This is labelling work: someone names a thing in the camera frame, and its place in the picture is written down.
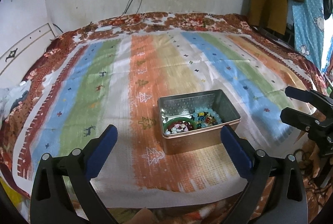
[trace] orange stripe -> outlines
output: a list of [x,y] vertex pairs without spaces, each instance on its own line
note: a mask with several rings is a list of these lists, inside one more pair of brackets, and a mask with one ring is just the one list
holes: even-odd
[[259,50],[256,46],[249,44],[246,40],[239,36],[227,35],[227,37],[231,39],[233,43],[246,50],[249,54],[259,60],[271,71],[275,72],[288,86],[295,86],[303,90],[307,89],[303,82],[293,73],[292,70],[285,67],[283,64],[274,61],[267,54]]
[[151,35],[132,36],[129,99],[133,131],[133,169],[137,186],[193,192],[195,189],[190,182],[192,179],[197,188],[203,189],[204,183],[196,176],[196,169],[195,174],[191,174],[197,164],[194,153],[165,157],[161,153],[163,147],[157,99],[169,95],[169,90],[153,41],[154,37]]

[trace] bed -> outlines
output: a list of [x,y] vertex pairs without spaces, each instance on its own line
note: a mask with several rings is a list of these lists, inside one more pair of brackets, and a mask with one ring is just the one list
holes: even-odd
[[0,171],[26,198],[43,153],[66,155],[114,124],[118,142],[92,185],[120,223],[143,207],[161,223],[219,223],[246,182],[222,145],[166,155],[157,117],[159,97],[211,89],[229,97],[241,116],[236,132],[255,149],[274,157],[300,153],[309,222],[332,193],[330,183],[318,189],[312,182],[314,144],[279,117],[287,106],[315,112],[284,89],[326,93],[319,70],[243,16],[154,12],[90,23],[54,39],[24,80],[31,81],[29,93],[0,131]]

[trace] brown floral bedspread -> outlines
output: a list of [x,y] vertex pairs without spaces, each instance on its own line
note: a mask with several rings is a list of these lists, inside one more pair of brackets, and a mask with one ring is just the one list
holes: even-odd
[[[99,31],[101,28],[112,25],[109,30]],[[43,90],[43,79],[56,70],[66,59],[67,55],[78,44],[85,43],[88,40],[108,39],[116,37],[119,34],[132,34],[138,31],[152,32],[165,31],[173,28],[180,28],[186,31],[217,31],[234,34],[247,34],[252,36],[257,42],[265,48],[278,54],[283,59],[291,60],[298,65],[305,73],[312,77],[317,90],[326,93],[326,86],[318,69],[304,56],[285,48],[277,43],[273,43],[258,32],[254,31],[247,24],[246,19],[240,15],[207,15],[200,13],[192,14],[175,14],[172,17],[167,13],[155,12],[146,14],[137,14],[122,16],[103,20],[62,34],[52,41],[46,53],[32,66],[28,71],[25,79],[32,81],[30,93],[26,100],[16,107],[10,116],[3,123],[0,130],[0,170],[7,183],[17,192],[28,197],[28,194],[19,189],[11,175],[12,154],[17,136],[21,132],[24,122],[30,111],[36,104]],[[321,114],[316,112],[315,115],[321,119]],[[308,141],[303,148],[302,162],[300,167],[304,172],[304,185],[306,187],[308,199],[308,219],[309,222],[318,214],[322,206],[326,203],[332,193],[331,183],[324,189],[319,189],[313,183],[313,175],[318,169],[318,158],[314,152],[316,148],[311,141]],[[260,215],[272,188],[273,178],[267,182],[266,189],[262,198],[253,214],[253,218]],[[160,223],[181,224],[181,223],[220,223],[228,214],[230,208],[237,200],[238,195],[227,199],[206,205],[187,206],[177,208],[153,209],[155,217]],[[138,212],[138,209],[110,209],[111,213],[120,222],[124,223]]]

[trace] colorful blanket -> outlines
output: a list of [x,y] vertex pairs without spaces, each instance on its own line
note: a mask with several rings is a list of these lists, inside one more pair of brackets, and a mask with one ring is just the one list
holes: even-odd
[[[116,27],[110,30],[111,24]],[[310,62],[281,49],[234,15],[152,13],[66,33],[28,76],[30,97],[13,111],[30,112],[20,121],[24,125],[13,117],[4,125],[16,132],[11,142],[4,135],[4,164],[14,184],[30,194],[43,153],[66,155],[114,124],[118,142],[92,181],[106,206],[185,206],[235,195],[245,182],[222,145],[164,154],[157,99],[222,89],[241,115],[238,135],[270,155],[284,156],[299,131],[280,121],[281,110],[314,111],[286,97],[285,87],[322,92],[324,84]],[[32,110],[24,114],[27,106]],[[10,176],[5,178],[9,183]],[[209,206],[196,217],[207,218],[216,207],[221,212],[220,203]]]

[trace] open metal container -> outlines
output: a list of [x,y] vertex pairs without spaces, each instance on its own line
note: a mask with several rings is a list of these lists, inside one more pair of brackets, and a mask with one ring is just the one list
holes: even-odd
[[[177,154],[221,143],[221,128],[229,124],[234,130],[240,115],[222,90],[201,91],[160,97],[158,99],[159,121],[166,154]],[[189,132],[165,135],[163,125],[177,117],[191,118],[198,107],[212,108],[222,119],[222,124]]]

